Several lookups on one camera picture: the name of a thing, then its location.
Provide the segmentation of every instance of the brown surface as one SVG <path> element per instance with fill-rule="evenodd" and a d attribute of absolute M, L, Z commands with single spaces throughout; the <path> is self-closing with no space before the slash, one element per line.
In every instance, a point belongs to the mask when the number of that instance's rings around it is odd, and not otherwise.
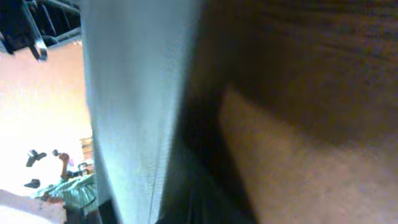
<path fill-rule="evenodd" d="M 93 158 L 93 138 L 83 138 L 80 139 L 81 148 L 83 149 L 83 157 L 86 159 L 94 159 Z"/>
<path fill-rule="evenodd" d="M 223 1 L 204 13 L 195 125 L 223 96 L 223 136 L 261 223 L 398 220 L 396 8 L 327 2 Z M 205 149 L 206 163 L 216 154 Z"/>

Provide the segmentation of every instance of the pink wall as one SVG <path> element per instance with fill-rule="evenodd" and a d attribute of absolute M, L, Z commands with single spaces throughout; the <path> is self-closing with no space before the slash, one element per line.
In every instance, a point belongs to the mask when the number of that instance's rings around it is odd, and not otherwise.
<path fill-rule="evenodd" d="M 0 156 L 0 168 L 14 170 L 10 179 L 23 182 L 38 172 L 58 179 L 52 155 L 28 169 L 26 152 L 58 149 L 79 160 L 79 139 L 90 135 L 80 45 L 50 50 L 49 60 L 42 63 L 29 50 L 0 54 L 0 148 L 7 154 Z M 2 184 L 0 189 L 10 187 Z"/>

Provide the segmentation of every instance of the green clothing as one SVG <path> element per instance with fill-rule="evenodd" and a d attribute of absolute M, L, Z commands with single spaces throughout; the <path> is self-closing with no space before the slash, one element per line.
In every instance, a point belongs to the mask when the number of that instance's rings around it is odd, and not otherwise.
<path fill-rule="evenodd" d="M 39 190 L 33 198 L 62 198 L 66 206 L 83 208 L 85 215 L 98 208 L 96 201 L 95 176 L 84 175 L 69 180 L 62 179 L 57 185 Z"/>

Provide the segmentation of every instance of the white wall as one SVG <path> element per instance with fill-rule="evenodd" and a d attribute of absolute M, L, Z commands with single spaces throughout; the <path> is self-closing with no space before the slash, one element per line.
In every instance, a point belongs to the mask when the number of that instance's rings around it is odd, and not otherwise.
<path fill-rule="evenodd" d="M 54 184 L 61 167 L 52 150 L 78 162 L 79 139 L 90 135 L 80 45 L 51 50 L 42 63 L 26 49 L 15 56 L 0 54 L 0 189 L 27 194 L 23 184 L 31 178 Z M 48 156 L 26 168 L 29 149 Z"/>

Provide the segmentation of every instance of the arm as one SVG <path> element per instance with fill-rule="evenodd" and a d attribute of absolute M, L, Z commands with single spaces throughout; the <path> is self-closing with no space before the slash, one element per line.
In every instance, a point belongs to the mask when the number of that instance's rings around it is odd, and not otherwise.
<path fill-rule="evenodd" d="M 313 141 L 231 89 L 220 123 L 259 223 L 396 220 L 396 140 Z"/>
<path fill-rule="evenodd" d="M 61 178 L 66 180 L 66 179 L 68 179 L 67 166 L 68 166 L 68 162 L 69 162 L 69 155 L 66 153 L 61 153 L 59 155 L 59 158 L 62 161 Z"/>

